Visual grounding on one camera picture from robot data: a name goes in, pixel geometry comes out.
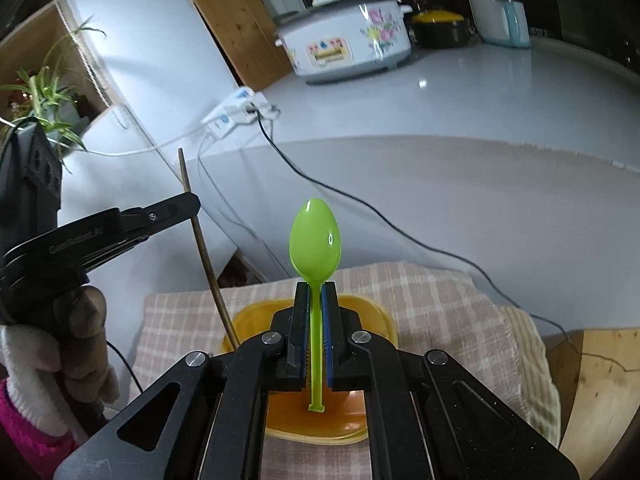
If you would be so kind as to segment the left gloved hand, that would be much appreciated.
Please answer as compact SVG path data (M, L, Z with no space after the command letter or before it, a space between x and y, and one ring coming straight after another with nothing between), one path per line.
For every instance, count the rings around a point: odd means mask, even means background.
M82 286L72 295L63 336L56 338L24 325L1 327L1 364L9 377L6 392L17 413L50 437L70 434L81 444L90 437L77 401L98 419L103 405L119 397L119 383L108 362L106 299L99 289Z

